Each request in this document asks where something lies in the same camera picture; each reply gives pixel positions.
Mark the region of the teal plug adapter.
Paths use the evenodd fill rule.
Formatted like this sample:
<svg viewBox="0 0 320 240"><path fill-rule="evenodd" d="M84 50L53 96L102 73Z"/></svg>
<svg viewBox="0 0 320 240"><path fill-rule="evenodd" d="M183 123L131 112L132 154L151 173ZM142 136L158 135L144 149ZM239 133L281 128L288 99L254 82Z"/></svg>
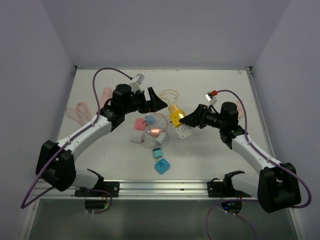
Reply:
<svg viewBox="0 0 320 240"><path fill-rule="evenodd" d="M160 147L154 148L152 154L155 159L161 159L163 157L163 152Z"/></svg>

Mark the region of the round pink power socket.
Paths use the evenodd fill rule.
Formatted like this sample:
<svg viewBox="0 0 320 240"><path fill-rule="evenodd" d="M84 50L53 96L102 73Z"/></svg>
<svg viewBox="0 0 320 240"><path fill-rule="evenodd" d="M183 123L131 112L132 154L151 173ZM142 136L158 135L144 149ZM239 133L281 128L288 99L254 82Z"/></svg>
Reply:
<svg viewBox="0 0 320 240"><path fill-rule="evenodd" d="M238 101L236 105L237 105L237 111L238 111L238 119L241 119L244 116L244 109L240 101Z"/></svg>

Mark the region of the light blue charger plug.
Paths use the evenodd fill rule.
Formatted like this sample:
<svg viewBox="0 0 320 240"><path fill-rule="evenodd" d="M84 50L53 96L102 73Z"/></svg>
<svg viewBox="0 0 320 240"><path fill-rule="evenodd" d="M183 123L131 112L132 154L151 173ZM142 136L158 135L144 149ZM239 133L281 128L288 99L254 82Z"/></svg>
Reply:
<svg viewBox="0 0 320 240"><path fill-rule="evenodd" d="M144 117L145 124L150 126L157 122L156 118L153 115L147 115Z"/></svg>

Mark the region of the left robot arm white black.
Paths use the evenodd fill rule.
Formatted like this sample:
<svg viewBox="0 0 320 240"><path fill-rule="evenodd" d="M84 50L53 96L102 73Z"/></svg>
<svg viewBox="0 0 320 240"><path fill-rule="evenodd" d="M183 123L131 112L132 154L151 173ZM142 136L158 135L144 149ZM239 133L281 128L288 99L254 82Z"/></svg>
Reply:
<svg viewBox="0 0 320 240"><path fill-rule="evenodd" d="M141 90L132 91L128 84L117 85L112 97L87 124L62 140L48 140L42 145L36 175L60 192L69 187L78 187L85 188L92 196L101 195L104 190L103 177L90 169L77 170L75 161L98 139L124 122L127 114L155 113L168 106L152 87L147 91L149 100Z"/></svg>

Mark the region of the white large charger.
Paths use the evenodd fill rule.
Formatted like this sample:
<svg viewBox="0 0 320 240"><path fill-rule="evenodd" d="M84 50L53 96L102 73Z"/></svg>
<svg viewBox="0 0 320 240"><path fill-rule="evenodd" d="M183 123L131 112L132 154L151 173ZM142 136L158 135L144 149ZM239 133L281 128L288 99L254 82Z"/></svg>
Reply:
<svg viewBox="0 0 320 240"><path fill-rule="evenodd" d="M162 132L155 140L155 143L157 146L162 146L167 139L167 134L165 132Z"/></svg>

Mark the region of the orange small charger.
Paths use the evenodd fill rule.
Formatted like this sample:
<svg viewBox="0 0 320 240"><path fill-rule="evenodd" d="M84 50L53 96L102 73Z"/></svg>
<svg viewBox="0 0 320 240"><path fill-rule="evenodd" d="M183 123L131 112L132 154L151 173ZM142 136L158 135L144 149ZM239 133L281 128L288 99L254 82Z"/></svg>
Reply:
<svg viewBox="0 0 320 240"><path fill-rule="evenodd" d="M147 131L152 137L158 137L163 130L160 128L151 128L150 130Z"/></svg>

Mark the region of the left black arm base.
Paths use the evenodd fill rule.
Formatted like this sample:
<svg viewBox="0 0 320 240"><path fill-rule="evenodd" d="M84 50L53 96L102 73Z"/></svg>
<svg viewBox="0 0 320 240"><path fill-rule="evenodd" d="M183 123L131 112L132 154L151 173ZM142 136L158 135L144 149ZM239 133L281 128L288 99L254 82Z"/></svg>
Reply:
<svg viewBox="0 0 320 240"><path fill-rule="evenodd" d="M107 195L104 192L108 192L113 198L119 196L120 191L120 182L118 181L104 181L99 186L94 189L85 189L77 187L74 193L75 197L84 197L84 198L98 198L106 197Z"/></svg>

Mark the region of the yellow cube socket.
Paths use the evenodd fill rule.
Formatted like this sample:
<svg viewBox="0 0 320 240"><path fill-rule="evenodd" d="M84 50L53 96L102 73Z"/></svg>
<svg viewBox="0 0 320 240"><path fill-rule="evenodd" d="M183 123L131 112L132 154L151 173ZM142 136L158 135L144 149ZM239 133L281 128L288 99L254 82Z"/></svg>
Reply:
<svg viewBox="0 0 320 240"><path fill-rule="evenodd" d="M178 128L179 126L181 126L182 123L180 122L180 119L184 118L185 116L186 116L186 113L181 109L171 113L170 119L171 119L173 126L175 128Z"/></svg>

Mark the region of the pink rectangular power strip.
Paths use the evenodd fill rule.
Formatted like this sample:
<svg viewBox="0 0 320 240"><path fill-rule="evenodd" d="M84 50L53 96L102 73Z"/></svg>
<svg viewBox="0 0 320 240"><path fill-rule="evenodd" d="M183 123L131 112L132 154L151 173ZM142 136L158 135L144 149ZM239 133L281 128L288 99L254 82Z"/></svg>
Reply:
<svg viewBox="0 0 320 240"><path fill-rule="evenodd" d="M107 100L111 99L113 95L113 90L110 87L105 87L100 96L100 107L103 108Z"/></svg>

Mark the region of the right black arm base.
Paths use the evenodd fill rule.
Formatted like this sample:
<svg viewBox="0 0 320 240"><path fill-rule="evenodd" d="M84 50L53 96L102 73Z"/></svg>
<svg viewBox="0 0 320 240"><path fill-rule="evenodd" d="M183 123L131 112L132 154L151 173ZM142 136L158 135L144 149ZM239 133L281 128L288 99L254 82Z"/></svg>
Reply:
<svg viewBox="0 0 320 240"><path fill-rule="evenodd" d="M214 178L206 183L207 195L209 198L250 198L251 196L245 192L227 189L223 180Z"/></svg>

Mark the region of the blue plug adapter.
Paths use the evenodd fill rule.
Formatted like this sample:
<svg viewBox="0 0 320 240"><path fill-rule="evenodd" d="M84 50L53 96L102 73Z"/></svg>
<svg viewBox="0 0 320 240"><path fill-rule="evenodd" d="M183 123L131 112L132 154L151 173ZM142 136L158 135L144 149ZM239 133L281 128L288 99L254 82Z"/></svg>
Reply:
<svg viewBox="0 0 320 240"><path fill-rule="evenodd" d="M167 170L170 169L170 167L170 163L165 158L158 160L157 163L154 165L155 170L159 174L164 174Z"/></svg>

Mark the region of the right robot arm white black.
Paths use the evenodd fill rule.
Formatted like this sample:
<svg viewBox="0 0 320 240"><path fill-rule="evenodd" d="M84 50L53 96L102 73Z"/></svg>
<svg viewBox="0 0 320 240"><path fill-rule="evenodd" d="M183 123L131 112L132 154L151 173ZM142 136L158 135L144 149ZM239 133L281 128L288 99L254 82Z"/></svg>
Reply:
<svg viewBox="0 0 320 240"><path fill-rule="evenodd" d="M210 126L219 129L222 142L258 174L258 177L250 177L243 170L229 172L225 174L221 187L212 183L213 189L231 197L238 192L248 194L257 198L267 213L300 204L302 199L294 176L295 167L291 163L281 163L259 147L252 147L253 142L239 125L238 115L235 103L224 102L219 113L199 104L194 112L180 119L180 123L192 128Z"/></svg>

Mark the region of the pink plug adapter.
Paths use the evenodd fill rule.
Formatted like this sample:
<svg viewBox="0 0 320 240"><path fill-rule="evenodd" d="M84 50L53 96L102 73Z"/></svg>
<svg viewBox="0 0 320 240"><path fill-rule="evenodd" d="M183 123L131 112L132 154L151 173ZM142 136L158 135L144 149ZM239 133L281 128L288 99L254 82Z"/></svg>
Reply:
<svg viewBox="0 0 320 240"><path fill-rule="evenodd" d="M139 131L144 131L146 129L146 120L144 118L137 118L134 123L134 128Z"/></svg>

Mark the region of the white plug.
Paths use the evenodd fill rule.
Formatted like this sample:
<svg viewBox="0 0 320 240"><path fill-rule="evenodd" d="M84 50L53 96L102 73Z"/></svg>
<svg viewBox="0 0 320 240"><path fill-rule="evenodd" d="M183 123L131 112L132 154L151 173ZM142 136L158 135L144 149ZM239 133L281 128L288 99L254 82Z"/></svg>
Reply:
<svg viewBox="0 0 320 240"><path fill-rule="evenodd" d="M188 125L181 124L176 128L176 132L181 139L185 139L193 134L193 128Z"/></svg>
<svg viewBox="0 0 320 240"><path fill-rule="evenodd" d="M141 144L142 141L141 140L138 140L138 139L130 139L129 140L131 143L134 143L134 144Z"/></svg>

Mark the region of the orange yellow charger plug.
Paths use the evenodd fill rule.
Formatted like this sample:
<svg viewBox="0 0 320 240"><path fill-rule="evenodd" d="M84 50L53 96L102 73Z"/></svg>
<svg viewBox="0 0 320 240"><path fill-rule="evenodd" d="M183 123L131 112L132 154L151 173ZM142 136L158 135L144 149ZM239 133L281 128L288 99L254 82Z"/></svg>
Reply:
<svg viewBox="0 0 320 240"><path fill-rule="evenodd" d="M172 115L173 113L177 112L179 110L179 107L176 104L171 104L168 107L169 113Z"/></svg>

